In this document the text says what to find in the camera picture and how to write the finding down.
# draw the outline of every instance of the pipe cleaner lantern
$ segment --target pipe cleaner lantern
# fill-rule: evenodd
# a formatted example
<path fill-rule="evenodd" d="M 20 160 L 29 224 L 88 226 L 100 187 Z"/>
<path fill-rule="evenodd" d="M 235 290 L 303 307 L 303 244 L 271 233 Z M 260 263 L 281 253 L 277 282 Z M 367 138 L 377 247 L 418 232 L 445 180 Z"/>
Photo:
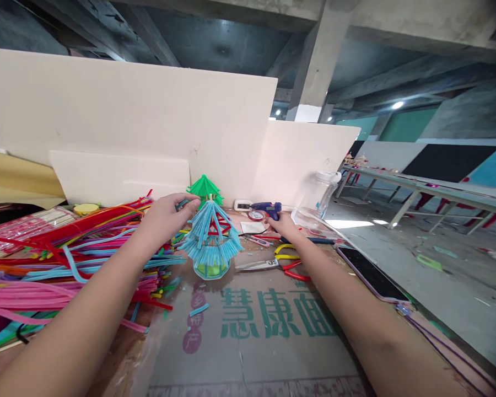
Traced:
<path fill-rule="evenodd" d="M 193 228 L 181 249 L 193 260 L 193 269 L 200 278 L 221 278 L 230 268 L 231 258 L 243 249 L 239 232 L 213 200 L 206 201 L 190 223 Z"/>

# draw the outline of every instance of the white foam board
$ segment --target white foam board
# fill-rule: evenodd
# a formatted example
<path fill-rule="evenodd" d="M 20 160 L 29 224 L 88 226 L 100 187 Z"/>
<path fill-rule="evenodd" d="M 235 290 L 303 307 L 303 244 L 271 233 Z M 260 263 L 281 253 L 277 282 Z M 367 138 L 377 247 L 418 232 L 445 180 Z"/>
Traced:
<path fill-rule="evenodd" d="M 184 158 L 225 205 L 251 193 L 277 79 L 0 49 L 0 148 Z"/>
<path fill-rule="evenodd" d="M 298 206 L 316 171 L 337 171 L 359 132 L 358 127 L 269 120 L 252 195 L 245 198 Z"/>
<path fill-rule="evenodd" d="M 357 157 L 365 155 L 369 167 L 401 172 L 424 149 L 426 143 L 365 141 Z"/>
<path fill-rule="evenodd" d="M 190 184 L 185 159 L 50 151 L 50 162 L 69 203 L 114 206 L 145 196 L 185 191 Z"/>

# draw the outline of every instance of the concrete pillar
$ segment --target concrete pillar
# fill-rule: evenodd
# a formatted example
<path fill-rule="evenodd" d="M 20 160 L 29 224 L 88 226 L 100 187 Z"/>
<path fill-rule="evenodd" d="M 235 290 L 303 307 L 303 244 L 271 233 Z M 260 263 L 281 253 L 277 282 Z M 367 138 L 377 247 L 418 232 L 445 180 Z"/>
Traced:
<path fill-rule="evenodd" d="M 359 0 L 325 0 L 303 45 L 287 120 L 318 122 L 353 10 Z"/>
<path fill-rule="evenodd" d="M 320 124 L 334 124 L 335 120 L 332 117 L 332 110 L 335 108 L 333 104 L 326 103 L 321 109 L 320 119 L 318 123 Z"/>
<path fill-rule="evenodd" d="M 378 141 L 380 136 L 386 129 L 387 124 L 390 122 L 390 118 L 393 112 L 382 114 L 376 119 L 376 123 L 369 134 L 368 141 Z"/>

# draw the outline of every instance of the small white paper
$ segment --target small white paper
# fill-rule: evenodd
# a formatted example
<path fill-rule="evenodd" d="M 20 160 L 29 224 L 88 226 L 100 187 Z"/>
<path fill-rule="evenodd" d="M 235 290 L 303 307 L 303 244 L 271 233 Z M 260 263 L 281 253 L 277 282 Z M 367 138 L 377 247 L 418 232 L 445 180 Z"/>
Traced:
<path fill-rule="evenodd" d="M 241 222 L 243 233 L 263 233 L 266 227 L 262 222 Z"/>

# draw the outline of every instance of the green base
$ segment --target green base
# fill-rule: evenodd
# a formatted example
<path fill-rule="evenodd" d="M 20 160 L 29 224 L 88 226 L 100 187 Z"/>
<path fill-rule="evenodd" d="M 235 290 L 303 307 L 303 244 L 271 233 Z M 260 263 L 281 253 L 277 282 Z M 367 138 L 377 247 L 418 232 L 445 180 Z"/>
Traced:
<path fill-rule="evenodd" d="M 222 263 L 220 266 L 212 266 L 207 264 L 198 264 L 198 266 L 193 267 L 195 273 L 203 280 L 218 280 L 226 274 L 230 268 L 230 261 L 227 264 Z"/>

